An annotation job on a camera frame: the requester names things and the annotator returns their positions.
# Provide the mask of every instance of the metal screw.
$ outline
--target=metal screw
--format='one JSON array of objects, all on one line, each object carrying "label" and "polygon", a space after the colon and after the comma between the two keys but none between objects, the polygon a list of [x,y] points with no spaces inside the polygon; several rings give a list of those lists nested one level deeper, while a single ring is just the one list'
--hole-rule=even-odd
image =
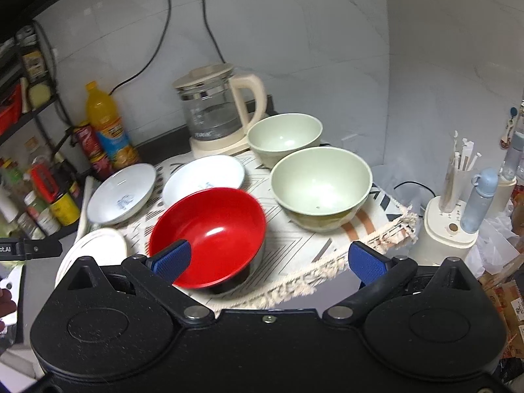
[{"label": "metal screw", "polygon": [[189,306],[184,310],[185,317],[189,319],[202,319],[209,315],[210,310],[204,306]]},{"label": "metal screw", "polygon": [[271,315],[262,316],[262,322],[273,323],[273,322],[276,322],[276,321],[277,321],[277,317],[276,316],[271,316]]},{"label": "metal screw", "polygon": [[347,306],[333,306],[328,309],[327,314],[334,319],[349,319],[353,316],[353,310]]}]

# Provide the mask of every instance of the white plate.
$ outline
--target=white plate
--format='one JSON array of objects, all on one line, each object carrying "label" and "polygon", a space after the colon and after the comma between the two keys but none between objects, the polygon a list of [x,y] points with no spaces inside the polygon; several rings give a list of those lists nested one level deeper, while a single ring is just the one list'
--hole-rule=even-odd
[{"label": "white plate", "polygon": [[114,225],[134,216],[153,192],[157,172],[151,164],[135,164],[100,185],[87,205],[91,223]]},{"label": "white plate", "polygon": [[162,192],[164,205],[175,202],[192,193],[212,187],[238,189],[244,181],[244,166],[227,155],[200,158],[184,165],[167,181]]},{"label": "white plate", "polygon": [[124,236],[111,228],[88,233],[67,252],[54,278],[56,287],[78,257],[91,256],[99,266],[112,266],[122,263],[127,256]]}]

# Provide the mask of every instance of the white sticker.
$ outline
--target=white sticker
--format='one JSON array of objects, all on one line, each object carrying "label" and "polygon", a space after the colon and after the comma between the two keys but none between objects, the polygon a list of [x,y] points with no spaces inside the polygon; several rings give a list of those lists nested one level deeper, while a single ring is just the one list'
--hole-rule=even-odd
[{"label": "white sticker", "polygon": [[513,310],[515,310],[515,315],[520,321],[524,321],[524,304],[522,304],[522,298],[514,299],[512,301]]}]

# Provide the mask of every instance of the chopstick holder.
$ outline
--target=chopstick holder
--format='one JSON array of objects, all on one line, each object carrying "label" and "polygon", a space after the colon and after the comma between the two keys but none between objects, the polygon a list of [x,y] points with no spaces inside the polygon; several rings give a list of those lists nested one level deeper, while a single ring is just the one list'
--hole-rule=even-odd
[{"label": "chopstick holder", "polygon": [[444,192],[440,196],[439,209],[443,213],[450,213],[455,209],[460,194],[466,185],[470,173],[464,170],[457,170],[454,161],[451,159],[447,166],[446,178],[444,180]]}]

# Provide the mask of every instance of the blue gripper pad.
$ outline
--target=blue gripper pad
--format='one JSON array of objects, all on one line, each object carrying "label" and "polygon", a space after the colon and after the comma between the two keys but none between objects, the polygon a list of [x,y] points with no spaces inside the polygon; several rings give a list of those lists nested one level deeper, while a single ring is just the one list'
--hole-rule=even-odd
[{"label": "blue gripper pad", "polygon": [[179,239],[146,260],[146,266],[168,283],[175,282],[191,262],[191,245]]},{"label": "blue gripper pad", "polygon": [[358,276],[364,285],[384,275],[391,267],[391,260],[376,252],[373,248],[353,241],[347,254],[349,268]]}]

